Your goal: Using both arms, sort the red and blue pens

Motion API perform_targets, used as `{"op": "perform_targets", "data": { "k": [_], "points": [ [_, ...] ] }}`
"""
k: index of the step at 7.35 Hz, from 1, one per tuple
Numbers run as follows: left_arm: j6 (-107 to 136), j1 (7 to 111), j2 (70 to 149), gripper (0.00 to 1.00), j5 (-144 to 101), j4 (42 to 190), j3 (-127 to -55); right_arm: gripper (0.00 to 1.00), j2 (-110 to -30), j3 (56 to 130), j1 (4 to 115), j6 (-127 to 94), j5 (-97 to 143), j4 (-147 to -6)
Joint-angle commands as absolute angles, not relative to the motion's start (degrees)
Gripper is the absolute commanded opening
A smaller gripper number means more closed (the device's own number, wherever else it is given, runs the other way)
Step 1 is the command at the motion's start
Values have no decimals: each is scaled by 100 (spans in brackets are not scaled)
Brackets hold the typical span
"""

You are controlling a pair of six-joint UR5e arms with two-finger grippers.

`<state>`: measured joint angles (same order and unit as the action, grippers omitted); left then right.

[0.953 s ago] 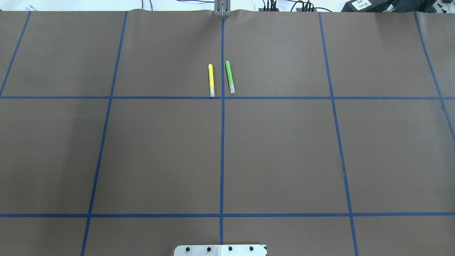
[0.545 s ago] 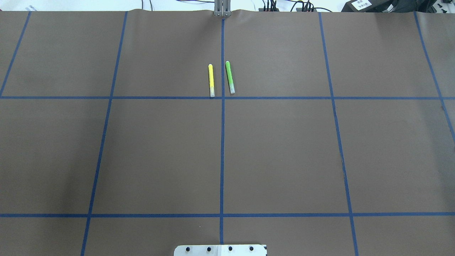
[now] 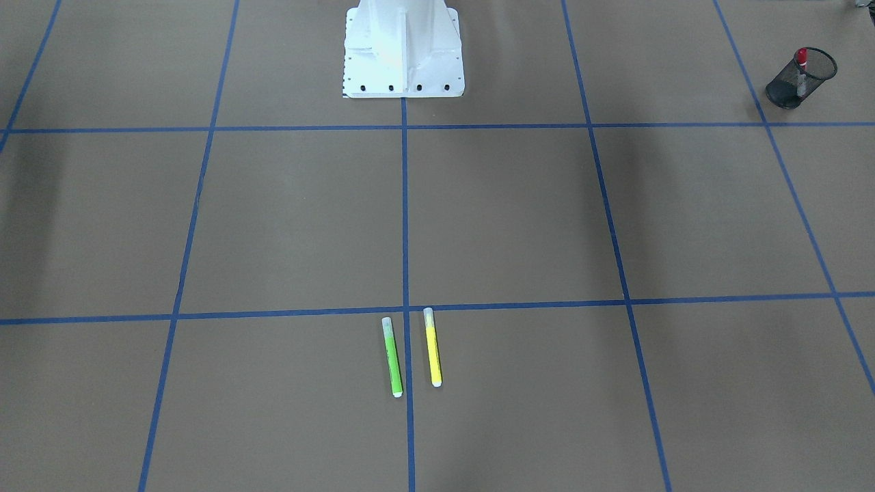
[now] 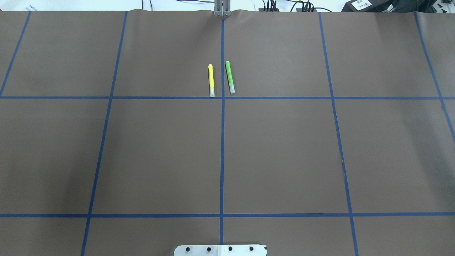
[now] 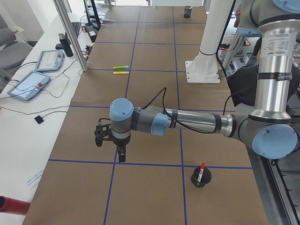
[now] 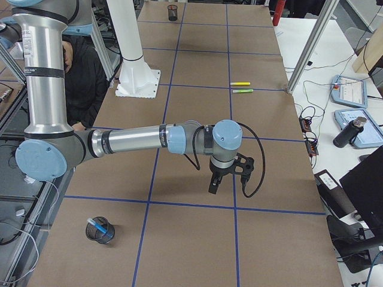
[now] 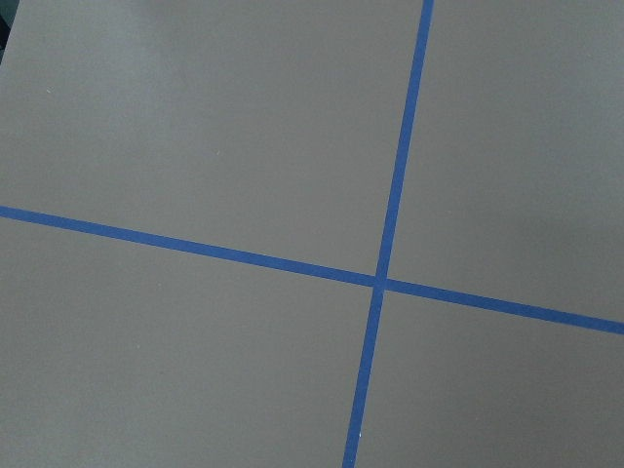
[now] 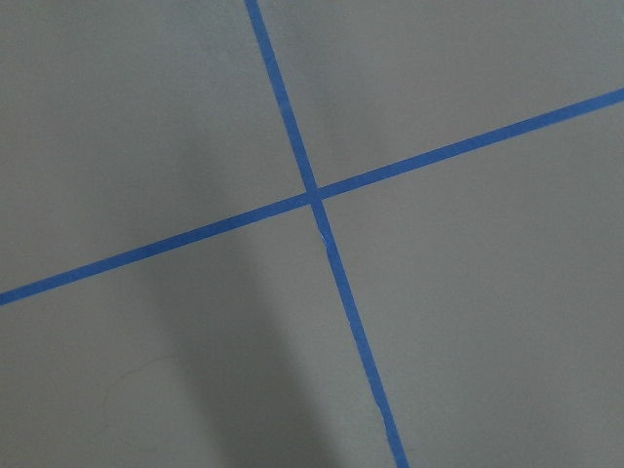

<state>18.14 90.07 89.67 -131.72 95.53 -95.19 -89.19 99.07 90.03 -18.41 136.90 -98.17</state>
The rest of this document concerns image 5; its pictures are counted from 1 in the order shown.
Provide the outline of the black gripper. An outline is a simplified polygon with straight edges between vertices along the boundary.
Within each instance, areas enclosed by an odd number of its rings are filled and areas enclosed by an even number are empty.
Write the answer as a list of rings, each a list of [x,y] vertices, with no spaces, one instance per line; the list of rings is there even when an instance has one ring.
[[[119,163],[124,163],[126,161],[126,145],[129,142],[130,136],[122,139],[113,137],[113,143],[117,146]]]

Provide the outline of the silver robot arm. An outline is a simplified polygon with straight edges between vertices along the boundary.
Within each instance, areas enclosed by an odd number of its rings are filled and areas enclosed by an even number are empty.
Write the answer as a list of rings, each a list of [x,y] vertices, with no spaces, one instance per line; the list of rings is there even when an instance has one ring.
[[[244,0],[240,29],[259,31],[262,35],[253,110],[248,115],[219,115],[154,105],[140,108],[134,107],[128,99],[118,98],[110,105],[107,137],[117,146],[120,162],[126,160],[126,145],[132,131],[163,136],[168,128],[223,134],[268,159],[283,158],[296,148],[298,136],[290,125],[286,103],[294,45],[300,29],[300,3],[297,0]]]

